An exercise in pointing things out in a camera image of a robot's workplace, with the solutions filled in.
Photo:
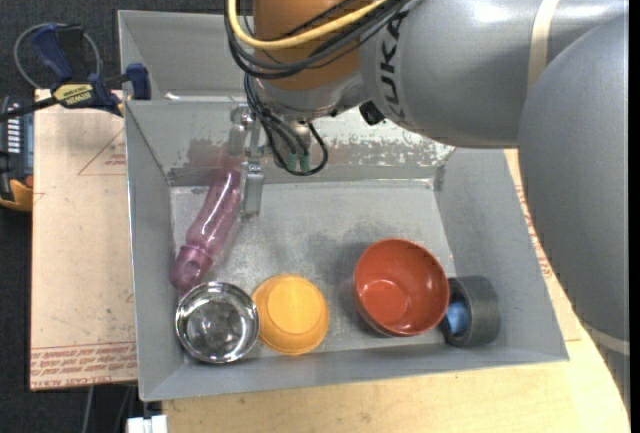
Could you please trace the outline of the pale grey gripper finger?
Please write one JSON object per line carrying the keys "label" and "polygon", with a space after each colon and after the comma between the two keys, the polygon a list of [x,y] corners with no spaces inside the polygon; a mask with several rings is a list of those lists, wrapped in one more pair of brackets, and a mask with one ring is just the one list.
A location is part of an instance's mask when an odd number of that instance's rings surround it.
{"label": "pale grey gripper finger", "polygon": [[243,168],[242,214],[249,218],[260,213],[264,173],[259,163],[247,163]]}
{"label": "pale grey gripper finger", "polygon": [[228,153],[232,157],[244,154],[246,138],[251,130],[251,113],[247,106],[239,106],[231,113]]}

